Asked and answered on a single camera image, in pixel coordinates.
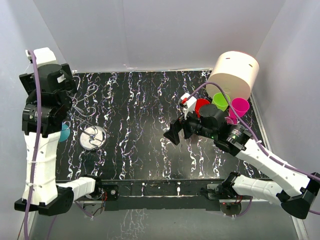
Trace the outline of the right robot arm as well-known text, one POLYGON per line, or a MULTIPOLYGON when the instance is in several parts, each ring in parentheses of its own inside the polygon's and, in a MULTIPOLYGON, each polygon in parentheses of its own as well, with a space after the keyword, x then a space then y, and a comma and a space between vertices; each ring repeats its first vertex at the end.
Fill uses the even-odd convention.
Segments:
POLYGON ((192 135, 212 139, 220 150, 251 164, 270 179, 265 181, 230 173, 216 188, 204 189, 207 195, 223 195, 230 199, 251 196, 277 204, 298 219, 306 219, 320 190, 319 174, 314 172, 307 176, 283 160, 274 161, 275 156, 259 146, 244 126, 227 124, 225 117, 224 111, 206 104, 198 113, 188 112, 172 120, 163 135, 176 146, 180 143, 180 131, 185 139, 192 135))

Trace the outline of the red wine glass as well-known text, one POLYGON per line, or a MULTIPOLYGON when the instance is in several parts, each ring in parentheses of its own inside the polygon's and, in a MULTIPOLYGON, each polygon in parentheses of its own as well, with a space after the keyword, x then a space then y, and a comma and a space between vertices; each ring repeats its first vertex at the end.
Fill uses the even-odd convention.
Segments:
POLYGON ((211 104, 210 101, 208 101, 207 99, 204 99, 204 98, 199 98, 197 99, 196 101, 196 105, 195 105, 195 113, 197 115, 198 118, 200 118, 200 114, 199 114, 199 110, 202 106, 205 106, 205 105, 209 105, 211 104))

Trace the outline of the blue wine glass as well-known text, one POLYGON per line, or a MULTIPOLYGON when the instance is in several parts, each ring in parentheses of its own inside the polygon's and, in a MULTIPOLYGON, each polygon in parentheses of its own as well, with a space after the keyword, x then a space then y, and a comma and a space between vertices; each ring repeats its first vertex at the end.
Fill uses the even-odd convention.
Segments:
POLYGON ((59 142, 61 143, 66 141, 69 138, 70 133, 70 127, 66 123, 63 123, 61 127, 59 142))

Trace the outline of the magenta wine glass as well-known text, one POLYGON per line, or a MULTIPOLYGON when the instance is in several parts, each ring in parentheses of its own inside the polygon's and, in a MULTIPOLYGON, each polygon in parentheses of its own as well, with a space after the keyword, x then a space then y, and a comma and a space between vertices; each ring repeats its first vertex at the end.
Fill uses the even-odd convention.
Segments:
MULTIPOLYGON (((243 117, 250 108, 249 102, 240 97, 234 98, 231 102, 231 106, 240 118, 243 117)), ((228 116, 225 119, 228 124, 235 125, 238 123, 238 118, 230 107, 228 109, 228 116)))

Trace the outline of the green wine glass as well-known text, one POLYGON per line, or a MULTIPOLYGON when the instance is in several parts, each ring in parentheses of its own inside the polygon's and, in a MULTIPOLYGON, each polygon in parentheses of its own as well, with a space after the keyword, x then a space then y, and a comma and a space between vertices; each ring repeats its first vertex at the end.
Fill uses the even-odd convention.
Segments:
POLYGON ((213 96, 212 104, 214 104, 219 110, 224 112, 229 106, 228 102, 230 102, 231 100, 228 95, 226 95, 226 97, 227 100, 221 92, 218 92, 213 96))

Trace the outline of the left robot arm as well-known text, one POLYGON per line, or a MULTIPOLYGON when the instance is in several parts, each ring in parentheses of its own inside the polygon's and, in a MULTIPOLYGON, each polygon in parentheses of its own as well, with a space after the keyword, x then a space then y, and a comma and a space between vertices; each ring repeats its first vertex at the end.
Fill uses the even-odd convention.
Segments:
POLYGON ((73 202, 85 195, 99 199, 104 188, 93 176, 56 183, 58 143, 73 103, 70 94, 77 91, 70 66, 45 64, 19 79, 28 94, 22 112, 27 167, 25 190, 14 203, 15 210, 56 216, 68 212, 73 202))

